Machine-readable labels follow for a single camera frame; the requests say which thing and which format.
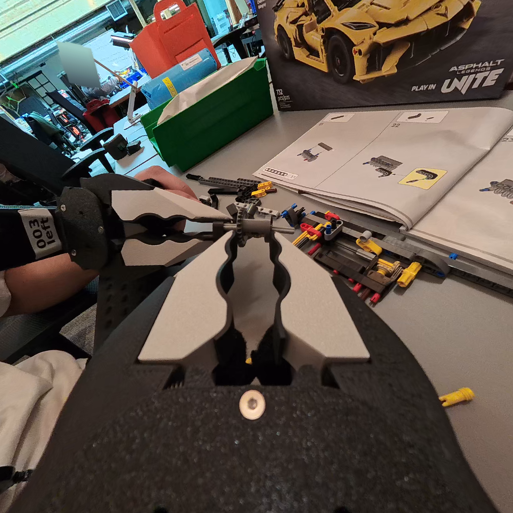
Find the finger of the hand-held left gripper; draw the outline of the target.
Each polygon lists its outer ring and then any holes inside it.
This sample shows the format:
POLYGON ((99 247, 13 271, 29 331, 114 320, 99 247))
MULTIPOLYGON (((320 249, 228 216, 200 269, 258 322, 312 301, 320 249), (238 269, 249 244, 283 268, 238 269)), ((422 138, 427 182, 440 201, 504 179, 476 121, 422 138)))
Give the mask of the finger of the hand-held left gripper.
POLYGON ((137 239, 125 240, 121 256, 125 266, 174 266, 194 257, 213 244, 212 241, 192 239, 187 242, 166 240, 146 244, 137 239))
POLYGON ((162 220, 231 221, 231 216, 201 202, 178 196, 167 190, 113 190, 113 210, 123 221, 136 221, 145 216, 162 220))

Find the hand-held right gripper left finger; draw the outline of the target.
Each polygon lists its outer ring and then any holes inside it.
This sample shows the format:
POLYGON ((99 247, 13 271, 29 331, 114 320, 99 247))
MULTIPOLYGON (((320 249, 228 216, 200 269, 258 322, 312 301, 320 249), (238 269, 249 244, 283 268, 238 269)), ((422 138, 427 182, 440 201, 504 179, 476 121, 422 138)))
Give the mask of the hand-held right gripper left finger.
POLYGON ((138 355, 142 364, 179 364, 212 371, 216 348, 233 323, 234 232, 227 232, 179 271, 138 355))

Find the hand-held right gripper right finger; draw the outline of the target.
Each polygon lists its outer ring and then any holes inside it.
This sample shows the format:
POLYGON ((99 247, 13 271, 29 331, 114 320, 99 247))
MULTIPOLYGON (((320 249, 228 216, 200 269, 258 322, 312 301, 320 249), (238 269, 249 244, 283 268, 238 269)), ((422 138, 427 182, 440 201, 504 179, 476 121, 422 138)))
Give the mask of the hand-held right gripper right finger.
POLYGON ((273 356, 294 370, 363 363, 370 354, 334 277, 279 233, 272 234, 273 285, 278 292, 273 356))

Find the grey lego differential housing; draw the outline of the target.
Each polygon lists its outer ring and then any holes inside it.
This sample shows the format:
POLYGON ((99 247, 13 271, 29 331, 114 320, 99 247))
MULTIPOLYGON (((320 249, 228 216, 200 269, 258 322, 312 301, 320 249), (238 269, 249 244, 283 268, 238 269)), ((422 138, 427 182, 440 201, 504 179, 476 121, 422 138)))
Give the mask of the grey lego differential housing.
POLYGON ((258 212, 254 205, 248 208, 238 208, 235 217, 235 238, 238 247, 244 247, 248 239, 261 238, 269 235, 273 226, 273 217, 271 215, 258 215, 254 218, 254 213, 258 212))

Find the person's left forearm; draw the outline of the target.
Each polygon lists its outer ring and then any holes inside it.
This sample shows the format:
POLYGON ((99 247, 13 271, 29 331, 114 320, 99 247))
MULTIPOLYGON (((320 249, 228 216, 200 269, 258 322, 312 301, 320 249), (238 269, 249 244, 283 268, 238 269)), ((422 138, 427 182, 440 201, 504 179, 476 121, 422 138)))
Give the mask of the person's left forearm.
POLYGON ((1 317, 41 312, 80 292, 98 276, 63 253, 1 272, 1 317))

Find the lego chassis assembly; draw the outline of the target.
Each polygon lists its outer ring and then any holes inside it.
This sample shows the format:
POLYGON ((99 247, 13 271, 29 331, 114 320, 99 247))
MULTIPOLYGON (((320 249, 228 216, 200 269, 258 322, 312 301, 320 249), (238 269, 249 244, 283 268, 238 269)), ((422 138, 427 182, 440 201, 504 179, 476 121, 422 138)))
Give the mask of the lego chassis assembly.
POLYGON ((406 237, 376 224, 363 223, 362 216, 349 212, 307 210, 296 203, 270 209, 262 203, 277 192, 264 178, 228 179, 187 173, 185 177, 208 191, 200 200, 219 207, 220 197, 232 199, 227 211, 236 220, 266 216, 283 220, 295 230, 293 245, 326 270, 340 275, 352 290, 370 304, 377 304, 389 291, 409 288, 420 273, 443 281, 459 277, 512 298, 512 276, 472 264, 455 253, 444 255, 407 241, 406 237))

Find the lego instruction booklet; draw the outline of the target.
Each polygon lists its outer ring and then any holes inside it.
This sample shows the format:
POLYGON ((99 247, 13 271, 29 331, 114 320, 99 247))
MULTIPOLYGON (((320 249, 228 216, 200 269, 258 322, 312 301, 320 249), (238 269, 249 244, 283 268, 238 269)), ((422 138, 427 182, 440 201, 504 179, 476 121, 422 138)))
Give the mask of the lego instruction booklet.
POLYGON ((255 177, 512 275, 512 110, 330 112, 255 177))

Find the yellow car lego set box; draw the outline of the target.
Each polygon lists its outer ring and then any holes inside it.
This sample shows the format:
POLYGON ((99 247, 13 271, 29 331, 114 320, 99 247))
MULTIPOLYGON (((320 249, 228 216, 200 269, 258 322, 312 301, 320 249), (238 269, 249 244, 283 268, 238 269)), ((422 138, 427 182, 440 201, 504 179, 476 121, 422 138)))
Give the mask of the yellow car lego set box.
POLYGON ((280 111, 499 98, 512 1, 255 1, 280 111))

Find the person's left hand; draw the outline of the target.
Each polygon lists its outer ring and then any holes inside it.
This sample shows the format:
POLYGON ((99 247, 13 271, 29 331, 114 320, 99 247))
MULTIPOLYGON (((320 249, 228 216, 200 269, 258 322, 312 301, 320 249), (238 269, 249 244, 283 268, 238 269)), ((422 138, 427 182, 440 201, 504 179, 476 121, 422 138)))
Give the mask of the person's left hand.
POLYGON ((196 202, 200 202, 194 191, 180 178, 174 176, 161 166, 150 166, 147 169, 134 175, 139 181, 155 180, 162 189, 168 190, 178 196, 187 197, 196 202))

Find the black office chair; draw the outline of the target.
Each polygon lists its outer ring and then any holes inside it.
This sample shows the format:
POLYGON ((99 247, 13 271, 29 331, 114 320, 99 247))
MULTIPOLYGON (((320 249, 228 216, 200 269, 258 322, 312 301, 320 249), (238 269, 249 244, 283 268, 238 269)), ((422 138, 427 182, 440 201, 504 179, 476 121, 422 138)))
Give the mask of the black office chair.
POLYGON ((17 178, 42 186, 57 196, 66 187, 95 191, 122 181, 114 178, 114 173, 90 177, 88 165, 75 163, 5 119, 1 119, 1 163, 17 178))

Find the green plastic bin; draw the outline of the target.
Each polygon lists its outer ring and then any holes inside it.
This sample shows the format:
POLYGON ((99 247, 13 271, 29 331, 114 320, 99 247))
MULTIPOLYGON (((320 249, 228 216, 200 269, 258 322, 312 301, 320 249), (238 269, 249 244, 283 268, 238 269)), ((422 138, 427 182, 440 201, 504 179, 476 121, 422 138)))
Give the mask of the green plastic bin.
POLYGON ((230 84, 157 125, 166 103, 141 118, 145 132, 169 166, 187 171, 273 115, 266 58, 230 84))

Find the white desk lamp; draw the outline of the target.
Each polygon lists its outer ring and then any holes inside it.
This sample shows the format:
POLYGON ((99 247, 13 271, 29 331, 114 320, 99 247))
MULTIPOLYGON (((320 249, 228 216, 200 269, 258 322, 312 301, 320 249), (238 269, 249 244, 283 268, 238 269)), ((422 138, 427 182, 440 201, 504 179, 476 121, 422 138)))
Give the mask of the white desk lamp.
POLYGON ((130 89, 130 94, 129 94, 128 110, 127 110, 127 122, 126 122, 125 128, 127 128, 128 126, 132 126, 135 123, 137 123, 139 121, 139 119, 141 118, 141 116, 142 116, 141 114, 134 114, 134 105, 135 105, 136 94, 140 91, 140 87, 138 86, 138 82, 135 81, 135 82, 131 83, 128 80, 126 80, 125 78, 123 78, 121 75, 119 75, 117 72, 109 69, 104 64, 102 64, 99 61, 97 61, 96 59, 93 59, 93 61, 97 65, 99 65, 100 67, 106 69, 108 72, 110 72, 111 74, 116 76, 117 79, 121 80, 123 83, 125 83, 127 86, 129 86, 131 88, 130 89))

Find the white paper bag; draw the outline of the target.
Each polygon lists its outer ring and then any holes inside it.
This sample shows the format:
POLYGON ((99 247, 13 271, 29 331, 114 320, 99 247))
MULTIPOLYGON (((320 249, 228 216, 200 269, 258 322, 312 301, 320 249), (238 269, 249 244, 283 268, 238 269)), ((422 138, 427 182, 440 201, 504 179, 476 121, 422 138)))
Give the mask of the white paper bag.
POLYGON ((248 69, 252 69, 257 59, 258 57, 255 56, 229 64, 180 92, 164 107, 157 125, 180 114, 223 86, 230 84, 248 69))

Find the blue wrapped roll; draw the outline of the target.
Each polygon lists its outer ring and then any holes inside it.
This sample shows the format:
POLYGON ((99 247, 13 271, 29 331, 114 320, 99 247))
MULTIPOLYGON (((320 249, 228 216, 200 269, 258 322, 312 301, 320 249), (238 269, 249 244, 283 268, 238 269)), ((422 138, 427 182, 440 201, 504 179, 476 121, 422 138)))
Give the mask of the blue wrapped roll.
POLYGON ((217 70, 217 61, 207 48, 179 62, 141 87, 150 110, 173 99, 217 70))

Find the orange-red bag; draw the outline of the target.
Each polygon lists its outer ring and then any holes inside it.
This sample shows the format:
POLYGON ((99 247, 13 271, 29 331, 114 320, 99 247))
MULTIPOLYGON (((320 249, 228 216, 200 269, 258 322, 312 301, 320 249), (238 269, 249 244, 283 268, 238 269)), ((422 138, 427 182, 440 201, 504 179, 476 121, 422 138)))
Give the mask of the orange-red bag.
POLYGON ((216 69, 221 68, 196 4, 187 6, 183 1, 159 1, 153 14, 156 20, 144 27, 130 43, 130 48, 152 79, 202 49, 208 49, 216 62, 216 69))

